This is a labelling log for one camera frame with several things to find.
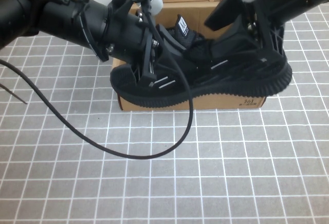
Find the cardboard box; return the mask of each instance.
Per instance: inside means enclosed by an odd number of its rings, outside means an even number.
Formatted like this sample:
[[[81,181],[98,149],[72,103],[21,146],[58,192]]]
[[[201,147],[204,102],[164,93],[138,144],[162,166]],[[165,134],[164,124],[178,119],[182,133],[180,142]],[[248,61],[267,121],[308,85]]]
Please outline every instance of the cardboard box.
[[[204,21],[216,8],[221,0],[163,0],[164,7],[156,16],[156,23],[166,28],[175,26],[177,15],[181,14],[190,29],[196,30],[208,39],[214,39],[222,35],[228,28],[212,31],[204,25]],[[113,60],[113,68],[125,64],[118,59]],[[208,95],[194,98],[195,109],[236,109],[236,108],[259,108],[265,103],[266,98],[248,98],[231,95]],[[148,110],[186,110],[189,109],[188,102],[175,106],[150,109],[134,105],[118,96],[120,108],[123,111],[148,111]]]

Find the shoe label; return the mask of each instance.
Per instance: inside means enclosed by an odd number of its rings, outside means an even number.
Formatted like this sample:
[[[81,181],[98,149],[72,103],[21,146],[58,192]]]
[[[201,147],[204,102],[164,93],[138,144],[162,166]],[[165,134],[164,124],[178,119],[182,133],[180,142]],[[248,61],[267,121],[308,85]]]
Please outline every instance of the shoe label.
[[[187,36],[187,34],[189,33],[189,27],[187,26],[183,17],[180,17],[178,25],[179,25],[179,28],[180,28],[180,31],[182,32],[182,34],[184,36]]]

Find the shoe tongue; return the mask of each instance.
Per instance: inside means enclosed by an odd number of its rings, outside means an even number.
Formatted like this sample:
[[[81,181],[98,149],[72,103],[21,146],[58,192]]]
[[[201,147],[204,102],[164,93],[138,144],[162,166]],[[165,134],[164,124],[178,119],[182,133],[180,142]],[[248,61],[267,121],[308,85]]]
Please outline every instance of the shoe tongue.
[[[174,38],[185,48],[189,48],[196,38],[196,31],[190,30],[183,16],[178,15]]]

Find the grid mat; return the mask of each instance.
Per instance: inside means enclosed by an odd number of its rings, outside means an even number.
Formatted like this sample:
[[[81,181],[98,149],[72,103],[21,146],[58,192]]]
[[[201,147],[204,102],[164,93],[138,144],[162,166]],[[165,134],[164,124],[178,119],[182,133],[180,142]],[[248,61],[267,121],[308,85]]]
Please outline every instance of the grid mat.
[[[186,142],[152,161],[92,148],[1,67],[0,82],[28,105],[0,90],[0,224],[328,224],[329,5],[286,31],[286,91],[262,109],[196,111]],[[0,56],[114,150],[154,154],[185,129],[186,111],[121,112],[111,61],[80,46],[41,33]]]

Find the black cable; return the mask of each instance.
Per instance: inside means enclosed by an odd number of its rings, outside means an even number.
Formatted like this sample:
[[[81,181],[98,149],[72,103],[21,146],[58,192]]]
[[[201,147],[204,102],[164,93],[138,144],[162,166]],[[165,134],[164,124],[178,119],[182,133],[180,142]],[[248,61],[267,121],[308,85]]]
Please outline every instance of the black cable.
[[[63,122],[64,125],[66,125],[72,132],[74,132],[78,137],[80,137],[81,139],[83,139],[84,141],[86,141],[87,143],[89,143],[90,145],[104,151],[107,152],[109,154],[118,156],[118,157],[122,157],[122,158],[127,158],[127,159],[136,159],[136,160],[150,160],[150,159],[155,159],[155,158],[159,158],[162,156],[165,156],[167,154],[169,154],[170,152],[174,151],[175,149],[177,149],[186,139],[187,135],[189,134],[189,131],[191,129],[192,126],[192,121],[193,121],[193,112],[194,112],[194,108],[193,108],[193,97],[192,97],[192,93],[191,93],[191,89],[190,86],[185,78],[184,73],[182,72],[182,70],[180,69],[179,65],[175,62],[175,60],[173,59],[173,57],[171,56],[171,54],[169,53],[168,49],[165,46],[164,41],[162,40],[159,32],[156,30],[155,26],[152,26],[152,19],[151,19],[151,15],[150,14],[146,14],[148,21],[151,25],[151,29],[153,31],[153,34],[155,36],[155,38],[158,40],[160,46],[163,48],[164,53],[167,55],[167,57],[169,58],[169,60],[172,62],[173,66],[176,68],[178,74],[181,77],[181,80],[183,82],[184,87],[186,88],[186,91],[188,93],[189,96],[189,104],[190,104],[190,116],[189,116],[189,121],[188,121],[188,125],[187,128],[185,130],[185,133],[183,134],[182,138],[172,147],[170,147],[168,150],[161,152],[159,154],[156,155],[150,155],[150,156],[134,156],[134,155],[127,155],[127,154],[123,154],[123,153],[119,153],[116,151],[113,151],[109,148],[103,147],[99,144],[97,144],[96,142],[94,142],[93,140],[91,140],[90,138],[86,137],[85,135],[83,135],[81,132],[79,132],[74,126],[72,126],[57,110],[56,108],[47,100],[47,98],[42,94],[42,92],[37,88],[37,86],[23,73],[21,72],[19,69],[17,69],[15,66],[11,65],[10,63],[1,60],[0,59],[0,64],[4,65],[6,67],[8,67],[9,69],[11,69],[12,71],[14,71],[15,73],[17,73],[19,76],[21,76],[23,78],[23,80],[35,91],[35,93],[41,98],[41,100],[49,107],[49,109],[54,113],[54,115],[61,121]]]
[[[81,132],[79,132],[74,126],[72,126],[57,110],[56,108],[48,101],[48,99],[42,94],[42,92],[36,87],[36,85],[23,73],[21,72],[19,69],[17,69],[15,66],[11,65],[10,63],[0,59],[0,65],[4,65],[6,67],[8,67],[10,70],[14,71],[15,73],[17,73],[19,76],[22,77],[22,79],[35,91],[35,93],[41,98],[41,100],[47,105],[47,107],[49,107],[49,109],[54,113],[54,115],[60,119],[60,121],[62,121],[62,123],[64,125],[66,125],[72,132],[74,132],[78,137],[80,137],[81,139],[83,139],[84,141],[86,141],[87,143],[89,143],[90,145],[106,152],[109,153],[111,155],[114,156],[118,156],[118,157],[122,157],[122,158],[126,158],[126,159],[135,159],[135,160],[150,160],[150,159],[156,159],[162,156],[165,156],[167,154],[169,154],[170,152],[174,151],[176,148],[178,148],[182,142],[186,139],[186,136],[189,133],[189,130],[191,128],[192,125],[192,120],[193,120],[193,102],[192,102],[192,109],[190,109],[190,120],[189,120],[189,125],[184,133],[184,135],[182,136],[182,138],[171,148],[169,148],[168,150],[161,152],[159,154],[156,155],[150,155],[150,156],[134,156],[134,155],[127,155],[127,154],[123,154],[117,151],[113,151],[109,148],[103,147],[99,144],[97,144],[96,142],[94,142],[93,140],[91,140],[90,138],[86,137],[85,135],[83,135]]]

